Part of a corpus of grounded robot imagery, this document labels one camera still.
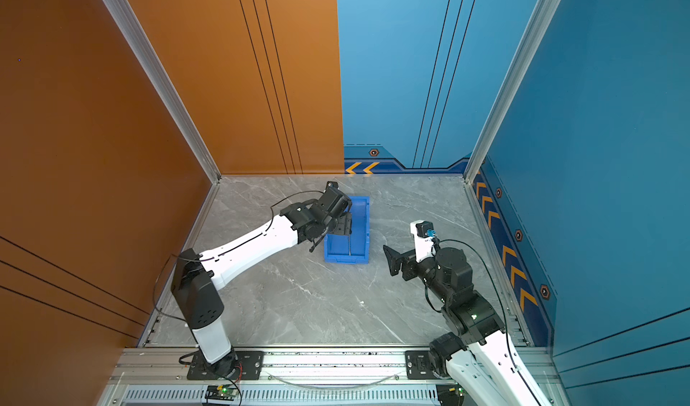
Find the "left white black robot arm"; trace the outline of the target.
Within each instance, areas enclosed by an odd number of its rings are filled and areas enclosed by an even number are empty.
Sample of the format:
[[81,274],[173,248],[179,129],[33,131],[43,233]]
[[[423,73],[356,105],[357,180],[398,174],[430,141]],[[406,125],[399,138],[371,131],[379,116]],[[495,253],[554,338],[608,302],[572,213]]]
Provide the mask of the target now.
[[232,364],[235,350],[221,316],[225,305],[219,292],[244,271],[303,242],[314,250],[331,233],[351,233],[352,200],[329,181],[316,199],[271,206],[270,220],[257,229],[215,249],[192,249],[176,257],[171,292],[209,365]]

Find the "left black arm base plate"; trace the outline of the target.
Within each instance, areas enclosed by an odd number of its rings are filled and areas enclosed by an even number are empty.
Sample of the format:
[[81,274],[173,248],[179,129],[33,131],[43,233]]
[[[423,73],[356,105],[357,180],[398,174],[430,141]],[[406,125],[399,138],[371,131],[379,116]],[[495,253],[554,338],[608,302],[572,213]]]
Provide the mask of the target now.
[[179,363],[187,366],[187,379],[197,380],[221,380],[232,381],[257,381],[262,373],[264,352],[261,350],[231,351],[217,363],[210,364],[206,361],[200,350],[183,355]]

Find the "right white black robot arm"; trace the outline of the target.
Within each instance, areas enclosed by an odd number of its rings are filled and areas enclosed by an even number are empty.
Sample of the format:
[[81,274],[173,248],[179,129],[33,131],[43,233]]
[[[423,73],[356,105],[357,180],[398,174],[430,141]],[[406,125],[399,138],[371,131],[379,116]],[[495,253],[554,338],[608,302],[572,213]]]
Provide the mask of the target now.
[[429,345],[441,377],[455,381],[477,405],[548,405],[550,400],[526,368],[504,321],[474,288],[465,253],[433,245],[420,261],[415,251],[383,247],[392,276],[418,278],[434,294],[450,332]]

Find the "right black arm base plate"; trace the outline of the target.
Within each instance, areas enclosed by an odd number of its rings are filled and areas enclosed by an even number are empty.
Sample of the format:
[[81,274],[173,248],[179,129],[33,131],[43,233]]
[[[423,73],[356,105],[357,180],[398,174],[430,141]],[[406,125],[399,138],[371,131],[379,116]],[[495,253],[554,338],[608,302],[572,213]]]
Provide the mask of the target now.
[[409,380],[443,380],[445,377],[431,360],[429,350],[406,350],[404,352],[405,370]]

